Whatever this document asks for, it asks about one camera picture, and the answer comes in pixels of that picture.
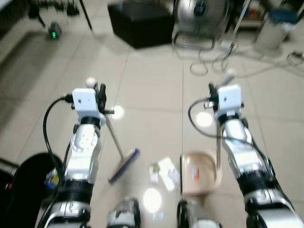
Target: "black wire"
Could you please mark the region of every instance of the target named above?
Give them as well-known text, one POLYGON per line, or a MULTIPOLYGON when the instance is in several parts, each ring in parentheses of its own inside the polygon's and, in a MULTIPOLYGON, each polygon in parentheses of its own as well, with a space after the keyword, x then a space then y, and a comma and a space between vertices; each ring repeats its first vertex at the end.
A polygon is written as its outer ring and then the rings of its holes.
POLYGON ((200 56, 200 54, 201 54, 201 52, 202 52, 203 50, 200 50, 200 51, 199 51, 199 54, 198 54, 199 62, 201 62, 201 63, 202 63, 202 62, 203 62, 203 63, 215 63, 215 62, 220 62, 220 61, 226 60, 226 59, 231 55, 232 50, 233 50, 233 47, 234 47, 234 46, 231 46, 231 48, 229 49, 229 52, 228 52, 226 55, 224 55, 224 56, 220 55, 220 56, 216 57, 215 59, 203 59, 203 58, 200 56))
POLYGON ((66 171, 66 165, 67 165, 67 156, 68 156, 68 152, 70 150, 71 147, 71 142, 68 143, 67 147, 66 147, 66 154, 65 154, 65 158, 63 160, 63 164, 62 164, 62 175, 64 175, 65 171, 66 171))
POLYGON ((291 56, 291 54, 289 54, 289 55, 286 57, 286 60, 287 60, 287 62, 289 63, 289 65, 291 65, 294 69, 296 69, 296 70, 298 70, 298 71, 304 73, 304 68, 299 67, 299 65, 301 65, 301 64, 304 62, 304 60, 302 60, 301 63, 299 63, 299 64, 295 64, 295 63, 293 63, 292 60, 290 59, 290 56, 291 56))
POLYGON ((60 97, 58 99, 56 99, 48 108, 47 108, 47 111, 44 115, 44 119, 43 119, 43 136, 44 136, 44 141, 46 143, 46 146, 47 146, 47 151, 48 151, 48 154, 50 155, 51 157, 51 160, 57 170, 57 174, 58 174, 58 178, 59 178, 59 182, 58 182, 58 187, 61 186, 62 184, 62 180, 63 180, 63 176, 62 176, 62 169, 60 168, 58 162, 56 161, 55 159, 55 156, 52 152, 52 149, 51 149, 51 146, 49 144, 49 141, 48 141, 48 134, 47 134, 47 120, 48 120, 48 114, 49 112, 51 111, 52 107, 58 103, 59 101, 63 101, 65 98, 64 97, 60 97))
POLYGON ((265 157, 265 155, 259 150, 259 148, 255 145, 255 144, 251 144, 245 140, 242 140, 242 139, 238 139, 238 138, 233 138, 233 137, 226 137, 226 136, 222 136, 222 135, 212 135, 212 134, 209 134, 209 133, 206 133, 204 131, 202 131, 200 128, 198 128, 194 121, 192 120, 192 117, 191 117, 191 110, 193 109, 194 106, 196 106, 197 104, 199 103, 203 103, 205 102, 207 99, 200 99, 196 102, 194 102, 190 108, 188 109, 188 118, 190 120, 190 123, 192 124, 192 126, 195 128, 195 130, 197 130, 199 133, 201 133, 202 135, 206 136, 206 137, 209 137, 209 138, 216 138, 216 139, 228 139, 228 140, 237 140, 239 142, 242 142, 242 143, 246 143, 250 146, 252 146, 253 148, 255 148, 257 150, 257 152, 259 153, 259 155, 262 157, 262 159, 266 162, 267 161, 267 158, 265 157))
POLYGON ((219 57, 217 57, 217 58, 212 62, 211 67, 212 67, 212 69, 213 69, 214 71, 218 72, 218 70, 214 67, 214 64, 215 64, 216 62, 219 62, 219 61, 221 62, 221 63, 220 63, 220 68, 221 68, 221 72, 220 72, 220 73, 223 73, 223 72, 226 70, 226 68, 227 68, 227 66, 228 66, 228 63, 224 66, 224 61, 226 61, 226 60, 229 58, 229 56, 232 54, 233 48, 234 48, 234 46, 231 46, 229 52, 228 52, 224 57, 219 56, 219 57))
MULTIPOLYGON (((54 163, 54 166, 55 166, 55 168, 56 168, 56 170, 57 170, 57 174, 58 174, 58 178, 59 178, 59 182, 58 182, 57 189, 58 189, 60 186, 62 186, 63 175, 64 175, 63 172, 64 172, 65 167, 66 167, 67 156, 68 156, 68 152, 69 152, 69 149, 70 149, 70 143, 68 144, 67 149, 66 149, 66 154, 65 154, 65 158, 64 158, 63 166, 62 166, 63 168, 60 168, 58 162, 57 162, 56 159, 55 159, 55 156, 54 156, 54 154, 53 154, 53 152, 52 152, 51 146, 50 146, 49 141, 48 141, 48 137, 47 137, 47 136, 48 136, 48 134, 47 134, 47 120, 48 120, 48 118, 47 118, 47 117, 48 117, 49 112, 50 112, 51 109, 53 108, 53 106, 54 106, 56 103, 58 103, 59 101, 62 101, 62 100, 65 100, 65 97, 60 97, 60 98, 56 99, 56 100, 47 108, 47 111, 46 111, 46 113, 45 113, 45 115, 44 115, 44 119, 43 119, 43 136, 44 136, 44 141, 45 141, 45 143, 46 143, 46 145, 47 145, 47 151, 48 151, 48 153, 49 153, 49 155, 50 155, 50 157, 51 157, 51 159, 52 159, 52 162, 54 163)), ((46 220, 47 216, 49 215, 50 210, 53 208, 54 203, 56 202, 56 200, 57 200, 57 198, 58 198, 58 195, 59 195, 59 193, 57 192, 57 193, 55 194, 54 198, 52 199, 50 205, 48 206, 48 208, 47 208, 47 209, 45 210, 45 212, 43 213, 43 215, 42 215, 42 217, 41 217, 41 219, 40 219, 40 221, 39 221, 39 223, 38 223, 37 228, 43 228, 43 227, 45 226, 45 223, 46 223, 45 220, 46 220)))
POLYGON ((45 221, 45 220, 46 220, 48 214, 50 213, 52 207, 54 206, 54 203, 56 202, 56 200, 57 200, 57 198, 58 198, 58 195, 59 195, 59 194, 56 193, 56 195, 54 196, 54 198, 53 198, 53 200, 51 201, 50 205, 49 205, 49 206, 47 207, 47 209, 44 211, 44 213, 43 213, 43 215, 42 215, 42 217, 41 217, 41 219, 40 219, 40 221, 39 221, 39 223, 38 223, 37 228, 43 228, 43 227, 45 226, 45 223, 47 222, 47 221, 45 221))

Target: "trash can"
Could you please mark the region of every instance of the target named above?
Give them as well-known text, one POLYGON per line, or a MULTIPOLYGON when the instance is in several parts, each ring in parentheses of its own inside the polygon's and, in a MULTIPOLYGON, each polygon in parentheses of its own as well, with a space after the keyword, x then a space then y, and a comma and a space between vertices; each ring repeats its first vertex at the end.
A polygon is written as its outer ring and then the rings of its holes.
MULTIPOLYGON (((55 159, 62 166, 60 158, 55 156, 55 159)), ((9 205, 4 205, 5 212, 0 215, 0 227, 35 227, 41 202, 48 193, 45 179, 52 169, 54 164, 45 152, 35 154, 17 168, 12 183, 13 192, 9 195, 9 205)))
POLYGON ((295 28, 298 21, 297 14, 291 10, 271 10, 256 39, 255 47, 263 50, 276 50, 287 34, 295 28))

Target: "metal pole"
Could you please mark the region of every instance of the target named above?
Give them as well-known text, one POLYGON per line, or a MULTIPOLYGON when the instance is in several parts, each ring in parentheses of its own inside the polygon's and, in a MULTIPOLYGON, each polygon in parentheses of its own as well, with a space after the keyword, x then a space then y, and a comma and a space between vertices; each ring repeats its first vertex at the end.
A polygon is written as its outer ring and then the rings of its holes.
POLYGON ((117 140, 117 137, 116 137, 116 135, 115 135, 113 126, 112 126, 111 121, 110 121, 110 119, 109 119, 109 117, 108 117, 107 115, 105 115, 105 123, 106 123, 106 126, 107 126, 108 129, 109 129, 109 132, 110 132, 110 134, 111 134, 113 140, 114 140, 114 143, 115 143, 115 145, 116 145, 116 147, 117 147, 117 150, 118 150, 118 152, 119 152, 121 158, 123 159, 123 158, 124 158, 124 156, 123 156, 124 154, 123 154, 122 148, 120 147, 120 145, 119 145, 119 143, 118 143, 118 140, 117 140))
POLYGON ((237 34, 237 32, 238 32, 238 28, 239 28, 239 26, 241 25, 241 22, 242 22, 242 20, 243 20, 243 18, 244 18, 244 15, 245 15, 245 13, 246 13, 246 10, 247 10, 247 8, 248 8, 248 6, 249 6, 250 1, 251 1, 251 0, 246 0, 246 2, 245 2, 245 4, 244 4, 244 8, 243 8, 243 10, 242 10, 242 13, 241 13, 241 15, 239 16, 239 19, 238 19, 238 21, 237 21, 238 23, 237 23, 236 27, 234 28, 233 37, 235 37, 236 34, 237 34))
POLYGON ((219 136, 221 136, 221 132, 220 132, 220 125, 219 123, 216 123, 216 128, 217 128, 217 169, 220 169, 220 146, 221 146, 221 138, 219 136))
POLYGON ((82 7, 82 10, 83 10, 84 13, 85 13, 86 21, 87 21, 87 23, 88 23, 90 29, 92 30, 93 28, 92 28, 92 25, 91 25, 90 18, 89 18, 89 16, 88 16, 87 13, 86 13, 86 8, 85 8, 85 5, 84 5, 84 2, 83 2, 82 0, 79 0, 79 1, 80 1, 80 5, 81 5, 81 7, 82 7))

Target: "white sticker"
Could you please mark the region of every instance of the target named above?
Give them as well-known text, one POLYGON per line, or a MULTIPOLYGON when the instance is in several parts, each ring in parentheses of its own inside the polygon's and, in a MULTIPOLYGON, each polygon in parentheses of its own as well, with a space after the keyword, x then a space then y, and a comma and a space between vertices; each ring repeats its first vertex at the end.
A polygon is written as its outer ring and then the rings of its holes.
POLYGON ((192 177, 192 180, 194 181, 198 181, 200 179, 200 170, 199 168, 192 168, 191 170, 191 177, 192 177))

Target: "cable connector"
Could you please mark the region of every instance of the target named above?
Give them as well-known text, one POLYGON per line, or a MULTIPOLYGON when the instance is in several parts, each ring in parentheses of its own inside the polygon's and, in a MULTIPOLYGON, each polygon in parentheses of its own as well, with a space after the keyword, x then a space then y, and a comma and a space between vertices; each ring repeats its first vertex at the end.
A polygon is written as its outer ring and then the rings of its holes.
POLYGON ((67 103, 70 103, 70 104, 74 103, 73 95, 72 95, 72 94, 66 94, 66 95, 64 96, 64 100, 65 100, 67 103))

